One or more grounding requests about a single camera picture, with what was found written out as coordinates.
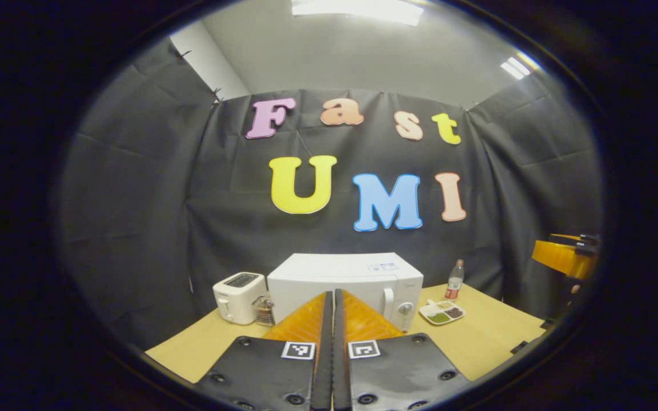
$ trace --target black fabric backdrop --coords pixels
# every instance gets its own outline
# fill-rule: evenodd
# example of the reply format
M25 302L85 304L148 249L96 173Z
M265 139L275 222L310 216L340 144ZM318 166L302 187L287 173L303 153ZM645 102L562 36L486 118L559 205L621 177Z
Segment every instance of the black fabric backdrop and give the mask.
M380 91L298 90L212 105L211 91L162 42L96 101L68 153L61 208L65 259L84 296L122 338L143 349L216 308L212 285L238 271L268 274L294 252L396 252L445 283L458 258L466 283L538 317L562 304L564 276L533 262L550 232L599 232L601 174L593 130L562 88L534 73L464 111ZM297 106L271 138L248 140L256 101ZM359 103L365 120L327 126L329 99ZM422 140L395 131L413 112ZM431 117L446 112L462 142L444 142ZM330 202L289 214L271 201L268 162L297 156L295 192L311 195L308 159L336 156ZM420 177L423 226L357 232L352 177L377 174L392 190ZM460 175L467 218L441 219L439 172Z

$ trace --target wooden table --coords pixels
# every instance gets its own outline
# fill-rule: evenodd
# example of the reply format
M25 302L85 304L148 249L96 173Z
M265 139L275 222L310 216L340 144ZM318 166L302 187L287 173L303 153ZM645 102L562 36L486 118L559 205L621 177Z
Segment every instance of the wooden table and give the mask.
M419 306L428 299L442 301L446 285L424 288ZM408 330L426 333L469 380L490 372L512 357L510 349L532 341L545 330L543 320L507 306L464 284L456 301L464 318L446 325L431 325L419 313ZM150 357L190 382L196 382L238 336L260 338L269 328L256 323L228 323L214 310L186 330L146 351Z

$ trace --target white microwave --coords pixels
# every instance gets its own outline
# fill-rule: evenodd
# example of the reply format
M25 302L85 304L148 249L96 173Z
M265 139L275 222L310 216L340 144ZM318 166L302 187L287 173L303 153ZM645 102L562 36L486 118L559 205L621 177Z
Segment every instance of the white microwave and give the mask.
M276 323L318 294L340 288L408 331L423 274L394 252L294 254L268 274L267 283Z

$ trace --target plastic bottle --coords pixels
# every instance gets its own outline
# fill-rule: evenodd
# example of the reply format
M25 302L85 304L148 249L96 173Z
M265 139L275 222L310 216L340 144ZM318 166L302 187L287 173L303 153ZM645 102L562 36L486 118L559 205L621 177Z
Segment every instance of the plastic bottle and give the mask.
M459 297L459 291L464 283L464 260L457 260L456 266L451 270L448 276L448 288L446 289L446 299L455 301Z

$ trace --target microwave knob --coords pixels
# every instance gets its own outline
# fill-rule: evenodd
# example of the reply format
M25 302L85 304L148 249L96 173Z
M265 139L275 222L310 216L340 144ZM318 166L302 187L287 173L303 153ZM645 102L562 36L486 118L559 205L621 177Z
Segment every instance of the microwave knob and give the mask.
M398 312L402 315L407 315L413 309L413 303L402 303L398 307Z

